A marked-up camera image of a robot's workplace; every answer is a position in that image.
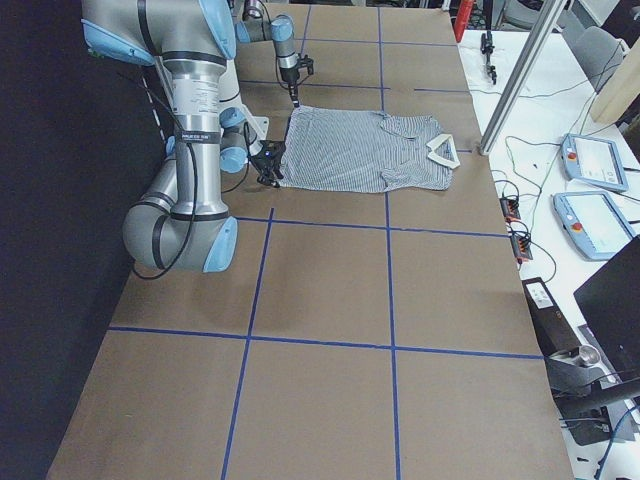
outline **white desk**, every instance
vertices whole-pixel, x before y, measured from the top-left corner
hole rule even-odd
[[[480,53],[480,31],[467,31],[459,45],[460,56],[472,90],[473,104],[481,131],[487,126],[489,119],[500,98],[496,94],[484,92],[502,92],[509,75],[515,65],[520,51],[526,41],[526,33],[495,32],[495,52],[492,63],[498,73],[497,85],[492,85],[484,73],[484,56]],[[586,77],[573,57],[562,36],[552,35],[538,59],[529,80],[521,92],[521,96],[553,93],[586,80]],[[530,142],[560,143],[565,134],[590,134],[605,125],[595,124],[585,114],[593,99],[594,91],[589,82],[548,98],[520,98],[516,103],[495,148],[489,156],[491,168],[506,173],[508,180],[520,188],[520,193],[537,193],[537,189],[516,176],[507,155],[505,138],[516,136]],[[638,167],[638,163],[615,127],[609,127],[597,134],[600,138],[614,140],[622,156],[623,165]],[[535,213],[532,239],[547,249],[558,264],[558,271],[548,288],[562,309],[568,321],[575,328],[584,324],[573,292],[598,270],[604,262],[585,261],[576,250],[553,210],[551,195],[565,191],[597,190],[596,187],[582,182],[567,181],[563,174],[561,160],[556,158],[558,147],[529,146],[517,140],[509,140],[513,151],[518,173],[540,185],[549,171],[543,192]],[[495,172],[495,179],[505,178],[502,173]],[[629,195],[640,197],[640,174],[628,173],[631,189]],[[504,183],[497,184],[497,191],[502,192]],[[506,193],[513,192],[507,186]],[[615,201],[628,220],[640,219],[640,203],[615,196]],[[535,199],[521,198],[520,213],[529,227],[533,222]],[[553,272],[551,260],[540,250],[533,248],[534,260],[523,264],[520,270],[522,279],[540,276],[547,279]],[[578,446],[568,432],[565,432],[567,450],[572,461],[574,474],[578,478],[593,478],[599,460],[606,448],[606,443],[587,447]],[[588,458],[589,462],[578,462],[576,457]],[[611,451],[602,480],[614,480],[616,477],[640,478],[640,441],[616,444]]]

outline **blue cable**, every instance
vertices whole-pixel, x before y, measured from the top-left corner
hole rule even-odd
[[[620,429],[620,426],[622,425],[622,422],[624,421],[625,418],[627,418],[627,416],[631,415],[631,413],[635,410],[638,410],[638,408],[640,408],[640,405],[636,405],[633,408],[630,408],[629,410],[627,410],[624,415],[620,418],[620,420],[618,420],[618,423],[616,423],[616,428],[613,429],[613,433],[611,434],[611,438],[609,439],[609,445],[607,445],[607,449],[604,452],[604,456],[602,457],[602,460],[600,460],[598,462],[598,464],[600,465],[598,467],[598,470],[596,470],[596,474],[594,475],[593,478],[595,478],[595,480],[600,480],[600,475],[602,475],[602,470],[604,469],[604,464],[607,461],[607,457],[609,456],[609,452],[611,451],[611,447],[613,447],[613,441],[616,438],[616,435],[618,434],[618,430]]]

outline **striped shirt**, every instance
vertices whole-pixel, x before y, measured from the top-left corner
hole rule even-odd
[[[427,158],[427,143],[440,133],[431,116],[301,106],[291,114],[280,184],[362,193],[404,187],[446,190],[451,169]],[[452,158],[448,142],[436,151]]]

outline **red cylinder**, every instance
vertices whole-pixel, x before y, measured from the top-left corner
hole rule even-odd
[[[458,15],[456,16],[456,23],[453,26],[453,33],[456,36],[456,42],[460,43],[464,29],[469,24],[469,17],[471,16],[471,10],[473,10],[473,4],[475,0],[462,0],[460,2],[460,8],[458,9]]]

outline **table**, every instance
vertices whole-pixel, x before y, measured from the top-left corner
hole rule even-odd
[[[484,57],[480,54],[479,31],[467,31],[463,41],[459,45],[460,55],[465,68],[465,74],[469,88],[473,95],[474,109],[478,118],[480,129],[484,131],[498,102],[499,96],[484,92],[501,92],[508,80],[517,57],[526,41],[526,33],[494,32],[495,53],[492,56],[493,64],[498,72],[497,85],[491,85],[484,75]],[[571,87],[586,80],[586,77],[573,57],[569,47],[559,34],[552,34],[541,54],[538,62],[523,89],[522,96],[532,96],[553,93],[563,88]],[[513,167],[509,160],[505,138],[517,136],[530,142],[560,143],[562,138],[570,130],[584,134],[598,131],[606,125],[594,124],[589,117],[583,118],[588,110],[594,91],[587,81],[567,92],[554,95],[549,98],[520,98],[516,103],[504,130],[502,131],[496,147],[490,154],[491,167],[494,169],[496,180],[505,178],[502,172],[507,174],[509,180],[516,183],[521,193],[537,193],[535,187],[513,174]],[[627,146],[620,132],[614,126],[604,128],[597,133],[600,138],[610,139],[616,142],[620,151],[623,165],[638,167],[635,156]],[[534,182],[540,184],[550,171],[544,185],[543,193],[535,213],[533,227],[533,240],[547,249],[558,263],[558,270],[551,282],[547,284],[549,290],[574,327],[578,337],[585,339],[577,330],[579,325],[585,323],[573,292],[604,262],[588,262],[578,253],[568,236],[563,232],[562,226],[553,210],[551,195],[565,191],[597,190],[582,182],[566,180],[563,175],[560,161],[554,161],[558,150],[555,146],[528,146],[516,140],[510,140],[513,156],[516,160],[516,168],[519,173]],[[631,189],[628,192],[636,197],[640,194],[640,176],[629,173],[627,175]],[[497,191],[502,191],[502,186],[497,185]],[[640,205],[638,202],[615,197],[617,205],[621,208],[625,217],[629,220],[640,218]],[[533,223],[533,210],[535,200],[523,199],[520,212],[524,222],[531,226]],[[540,276],[549,278],[553,265],[551,260],[540,250],[533,247],[534,261],[523,264],[520,270],[522,279]],[[595,472],[595,461],[602,457],[605,445],[597,444],[588,447],[580,447],[575,444],[572,437],[565,432],[565,440],[570,457],[573,462],[574,474],[577,477],[592,478]],[[576,457],[589,458],[591,462],[577,462]],[[603,479],[614,479],[616,476],[637,478],[640,474],[640,442],[616,444],[611,457],[607,461]]]
[[[129,280],[51,480],[571,478],[448,13],[268,6],[315,60],[302,103],[435,115],[461,157],[452,187],[251,174],[224,196],[229,270]],[[272,59],[242,46],[237,69],[281,139]]]

